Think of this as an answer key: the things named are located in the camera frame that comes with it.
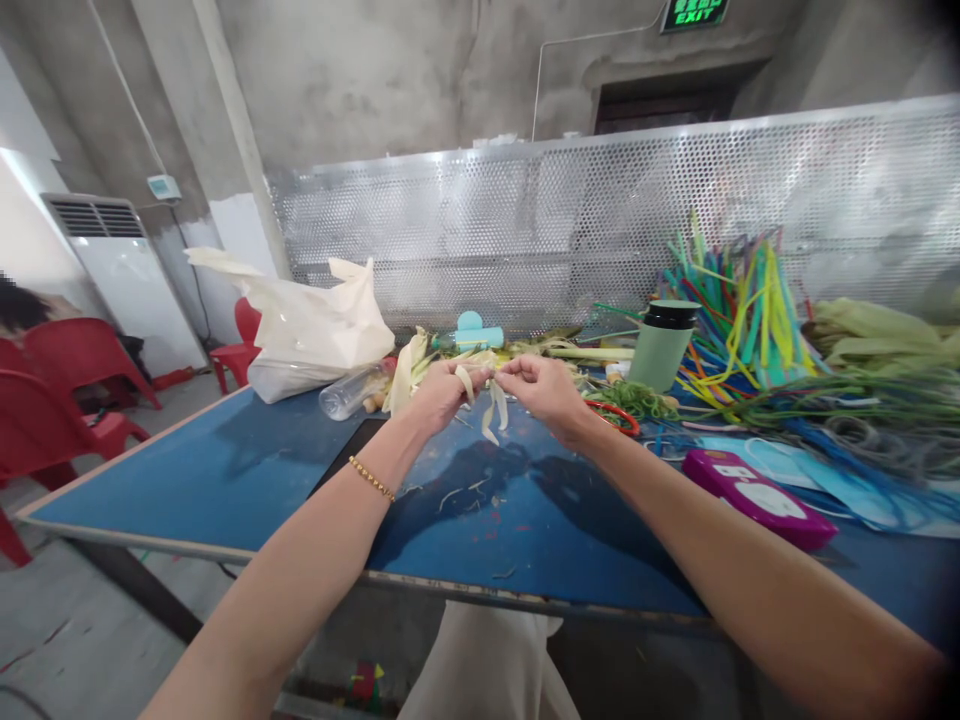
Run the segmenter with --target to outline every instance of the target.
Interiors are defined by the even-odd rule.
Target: air conditioner
[[[121,332],[143,338],[147,370],[157,377],[206,366],[207,357],[133,205],[92,195],[41,197]]]

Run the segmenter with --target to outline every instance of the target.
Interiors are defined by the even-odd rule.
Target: table leg
[[[147,570],[126,548],[116,545],[65,538],[118,588],[129,595],[167,630],[187,645],[197,636],[203,623]]]
[[[740,647],[728,640],[733,656],[733,672],[737,683],[737,697],[740,700],[741,720],[762,720],[763,706],[760,703],[760,688],[753,667],[753,661]]]

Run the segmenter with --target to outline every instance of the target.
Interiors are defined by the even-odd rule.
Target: light blue face mask
[[[904,502],[901,498],[877,492],[865,482],[852,481],[801,448],[762,438],[702,437],[700,443],[708,450],[723,450],[739,455],[747,464],[775,482],[827,493],[876,530],[960,538],[960,524],[920,504]],[[938,489],[960,499],[960,492],[952,488]],[[834,514],[815,505],[811,507],[825,514]]]
[[[744,440],[731,437],[702,437],[700,444],[707,450],[723,450],[739,455],[748,465],[752,465],[765,476],[782,485],[823,491],[823,488],[813,479],[822,473],[815,472],[811,477],[800,466],[801,459],[810,457],[800,448],[770,442],[763,438]],[[836,473],[826,465],[823,468],[828,473]]]

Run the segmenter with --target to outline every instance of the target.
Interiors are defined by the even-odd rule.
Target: air conditioner vent
[[[44,195],[50,211],[71,237],[144,237],[133,206],[83,195]]]

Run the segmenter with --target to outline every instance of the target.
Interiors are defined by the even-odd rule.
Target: table edge
[[[250,550],[240,550],[222,545],[207,545],[186,540],[170,540],[153,535],[136,535],[134,533],[88,528],[81,525],[65,525],[62,523],[47,522],[45,520],[29,519],[26,522],[66,538],[107,543],[128,549],[131,547],[143,548],[144,550],[182,555],[183,557],[208,560],[210,562],[246,565],[257,554]],[[486,603],[498,607],[507,604],[523,612],[536,612],[543,615],[562,616],[566,613],[585,613],[593,616],[602,615],[610,618],[629,619],[653,625],[668,624],[690,630],[714,631],[716,629],[716,621],[709,615],[683,615],[659,610],[637,610],[611,605],[572,603],[559,598],[549,598],[543,595],[517,592],[515,590],[507,590],[489,585],[435,580],[433,578],[392,573],[385,570],[364,569],[360,573],[359,580],[440,592],[445,597],[452,596],[453,598],[460,598],[467,601],[479,601],[481,604]]]
[[[24,521],[24,522],[40,524],[39,521],[32,520],[32,519],[30,518],[30,516],[33,515],[33,513],[35,513],[37,510],[39,510],[39,509],[41,509],[41,508],[49,505],[50,503],[52,503],[52,502],[53,502],[54,500],[56,500],[57,498],[59,498],[59,497],[61,497],[61,496],[63,496],[63,495],[66,495],[67,493],[69,493],[69,492],[71,492],[71,491],[73,491],[73,490],[76,490],[78,487],[80,487],[80,486],[83,485],[84,483],[87,483],[87,482],[89,482],[90,480],[93,480],[93,478],[95,478],[95,477],[96,477],[97,475],[99,475],[100,473],[102,473],[102,472],[104,472],[104,471],[106,471],[106,470],[109,470],[109,469],[112,468],[114,465],[117,465],[117,464],[123,462],[124,460],[126,460],[127,458],[130,458],[130,457],[132,457],[133,455],[136,455],[136,454],[137,454],[138,452],[140,452],[141,450],[144,450],[145,448],[148,448],[150,445],[152,445],[153,443],[157,442],[158,440],[161,440],[162,438],[165,438],[167,435],[169,435],[170,433],[174,432],[175,430],[179,430],[181,427],[183,427],[184,425],[186,425],[188,422],[192,422],[192,421],[196,420],[198,417],[200,417],[201,415],[203,415],[204,413],[210,412],[211,410],[213,410],[215,407],[217,407],[217,406],[220,405],[221,403],[224,403],[224,402],[226,402],[227,400],[230,400],[231,398],[239,395],[240,393],[248,392],[248,391],[249,391],[249,392],[252,392],[252,391],[253,391],[253,388],[252,388],[251,386],[249,386],[249,385],[247,385],[246,387],[242,387],[242,388],[238,388],[238,389],[234,390],[234,391],[233,391],[232,393],[230,393],[229,395],[223,396],[222,398],[220,398],[220,399],[217,400],[216,402],[210,403],[209,405],[207,405],[207,406],[206,406],[205,408],[203,408],[202,410],[198,410],[198,411],[195,412],[193,415],[190,415],[189,417],[185,417],[183,420],[181,420],[180,422],[176,423],[175,425],[171,425],[170,427],[168,427],[168,428],[167,428],[166,430],[164,430],[163,432],[158,433],[158,434],[156,434],[156,435],[151,435],[149,440],[146,440],[146,441],[144,441],[144,442],[142,442],[142,443],[139,443],[136,447],[130,448],[130,449],[127,450],[125,453],[123,453],[123,455],[118,455],[117,457],[113,458],[112,460],[107,460],[106,462],[101,463],[100,465],[98,465],[97,467],[95,467],[95,468],[94,468],[93,470],[91,470],[90,472],[84,473],[83,475],[81,475],[80,477],[78,477],[76,480],[72,480],[72,481],[70,481],[68,484],[64,485],[62,488],[59,488],[58,490],[54,490],[52,493],[48,493],[48,494],[44,495],[42,498],[39,498],[39,499],[37,499],[37,500],[34,500],[34,501],[33,501],[32,503],[30,503],[29,505],[20,508],[20,509],[16,512],[16,514],[14,515],[14,517],[16,517],[18,520],[22,520],[22,521]]]
[[[137,535],[135,533],[119,532],[116,530],[84,527],[83,525],[67,525],[64,523],[37,520],[36,518],[26,518],[24,522],[49,530],[56,535],[76,540],[89,540],[91,542],[119,545],[126,548],[137,547],[144,548],[145,550],[156,550],[158,552],[170,552],[172,554],[182,554],[184,557],[195,557],[213,562],[248,562],[256,555],[255,552],[250,550],[240,550],[224,545],[207,545],[190,540],[170,540],[154,535]]]

